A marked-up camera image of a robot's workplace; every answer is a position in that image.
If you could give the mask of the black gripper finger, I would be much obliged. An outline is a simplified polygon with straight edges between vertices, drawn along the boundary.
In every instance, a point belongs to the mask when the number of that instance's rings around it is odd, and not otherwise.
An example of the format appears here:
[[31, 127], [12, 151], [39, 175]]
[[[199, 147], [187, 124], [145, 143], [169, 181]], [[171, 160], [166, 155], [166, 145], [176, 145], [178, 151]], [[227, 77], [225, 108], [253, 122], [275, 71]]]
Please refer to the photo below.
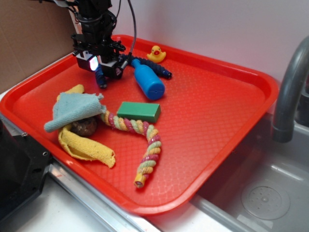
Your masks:
[[98, 58], [90, 54], [88, 51], [83, 51], [76, 55], [78, 66], [81, 69], [94, 72], [98, 68]]
[[100, 56], [100, 66], [104, 76], [112, 79], [121, 79], [123, 75], [122, 61], [120, 56], [109, 58]]

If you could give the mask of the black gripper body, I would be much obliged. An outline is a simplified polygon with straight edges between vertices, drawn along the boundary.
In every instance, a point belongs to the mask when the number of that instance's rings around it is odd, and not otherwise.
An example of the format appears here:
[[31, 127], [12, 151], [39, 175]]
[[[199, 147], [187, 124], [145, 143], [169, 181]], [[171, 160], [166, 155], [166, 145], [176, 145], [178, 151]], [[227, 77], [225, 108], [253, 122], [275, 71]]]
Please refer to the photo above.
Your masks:
[[77, 20], [81, 24], [82, 33], [71, 35], [76, 52], [81, 54], [87, 51], [92, 55], [112, 58], [125, 51], [120, 41], [112, 39], [117, 19], [110, 11], [90, 17], [77, 14]]

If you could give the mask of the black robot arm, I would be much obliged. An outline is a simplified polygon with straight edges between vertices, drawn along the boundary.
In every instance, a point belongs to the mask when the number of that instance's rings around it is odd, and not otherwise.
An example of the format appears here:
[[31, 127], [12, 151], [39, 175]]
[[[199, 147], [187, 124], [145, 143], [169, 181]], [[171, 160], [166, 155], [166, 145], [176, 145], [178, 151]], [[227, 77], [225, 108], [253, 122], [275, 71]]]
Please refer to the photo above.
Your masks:
[[73, 55], [80, 68], [94, 72], [101, 68], [105, 77], [120, 79], [125, 68], [121, 52], [125, 47], [112, 39], [116, 16], [109, 11], [110, 0], [52, 0], [70, 10], [81, 26], [81, 33], [71, 35]]

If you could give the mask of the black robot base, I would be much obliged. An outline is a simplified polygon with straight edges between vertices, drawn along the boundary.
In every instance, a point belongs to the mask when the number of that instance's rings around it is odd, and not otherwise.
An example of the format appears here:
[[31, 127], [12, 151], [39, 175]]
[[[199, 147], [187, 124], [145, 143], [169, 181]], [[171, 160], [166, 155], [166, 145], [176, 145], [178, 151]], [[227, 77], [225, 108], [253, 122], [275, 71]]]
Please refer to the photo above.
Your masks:
[[0, 123], [0, 221], [36, 199], [44, 186], [50, 152], [27, 134], [11, 135]]

